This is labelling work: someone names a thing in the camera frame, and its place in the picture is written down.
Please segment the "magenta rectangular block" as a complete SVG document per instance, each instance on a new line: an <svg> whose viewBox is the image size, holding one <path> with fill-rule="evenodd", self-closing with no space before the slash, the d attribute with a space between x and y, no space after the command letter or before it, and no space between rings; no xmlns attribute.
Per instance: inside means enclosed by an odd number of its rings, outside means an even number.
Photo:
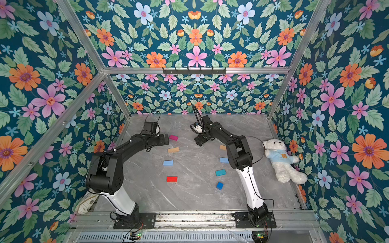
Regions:
<svg viewBox="0 0 389 243"><path fill-rule="evenodd" d="M178 137L177 137L177 136L174 136L174 135L170 135L170 136L169 136L169 139L170 139L170 140L173 140L173 141L177 141L177 140L178 140Z"/></svg>

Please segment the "light blue block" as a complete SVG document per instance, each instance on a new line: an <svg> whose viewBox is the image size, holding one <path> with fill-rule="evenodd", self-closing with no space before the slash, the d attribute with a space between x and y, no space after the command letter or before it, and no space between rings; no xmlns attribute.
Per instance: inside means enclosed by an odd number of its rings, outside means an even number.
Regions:
<svg viewBox="0 0 389 243"><path fill-rule="evenodd" d="M229 163L228 158L220 158L219 161L220 161L221 163L224 163L224 164L228 164L228 163Z"/></svg>
<svg viewBox="0 0 389 243"><path fill-rule="evenodd" d="M165 166L165 167L173 166L173 164L174 164L174 162L172 160L163 161L163 166Z"/></svg>

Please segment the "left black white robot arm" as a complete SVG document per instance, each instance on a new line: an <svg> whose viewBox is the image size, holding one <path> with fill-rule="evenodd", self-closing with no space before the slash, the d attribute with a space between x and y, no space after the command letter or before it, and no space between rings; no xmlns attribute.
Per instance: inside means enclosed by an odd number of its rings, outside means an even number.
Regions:
<svg viewBox="0 0 389 243"><path fill-rule="evenodd" d="M129 141L107 152L98 152L92 157L86 187L107 199L114 207L117 221L138 224L141 221L139 206L130 199L123 187L123 164L138 152L168 144L169 136L160 134L158 122L146 121L142 131L133 135Z"/></svg>

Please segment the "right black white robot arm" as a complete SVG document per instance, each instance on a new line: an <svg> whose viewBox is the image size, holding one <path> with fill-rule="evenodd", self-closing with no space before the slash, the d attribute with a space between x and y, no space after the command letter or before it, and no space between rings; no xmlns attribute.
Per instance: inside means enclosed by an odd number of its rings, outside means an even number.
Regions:
<svg viewBox="0 0 389 243"><path fill-rule="evenodd" d="M195 117L196 122L191 124L190 128L197 134L196 144L202 146L215 139L224 144L229 164L238 173L246 194L248 221L254 227L261 226L269 215L269 210L255 181L253 154L246 137L229 132L219 122L211 121L207 115L195 113Z"/></svg>

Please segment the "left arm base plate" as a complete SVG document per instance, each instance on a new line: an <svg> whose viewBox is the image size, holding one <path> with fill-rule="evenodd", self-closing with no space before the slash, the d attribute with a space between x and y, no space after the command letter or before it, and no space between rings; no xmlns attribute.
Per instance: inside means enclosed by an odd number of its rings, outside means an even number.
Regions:
<svg viewBox="0 0 389 243"><path fill-rule="evenodd" d="M156 213L138 213L132 215L118 215L114 220L114 229L153 229L156 222Z"/></svg>

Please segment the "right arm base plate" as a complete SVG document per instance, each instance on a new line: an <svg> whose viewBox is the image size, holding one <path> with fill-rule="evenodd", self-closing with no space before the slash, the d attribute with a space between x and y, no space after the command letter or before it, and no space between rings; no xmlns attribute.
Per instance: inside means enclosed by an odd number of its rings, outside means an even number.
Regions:
<svg viewBox="0 0 389 243"><path fill-rule="evenodd" d="M277 224L273 213L268 213L257 223L252 223L249 219L248 212L235 212L232 213L232 217L235 219L236 228L276 228Z"/></svg>

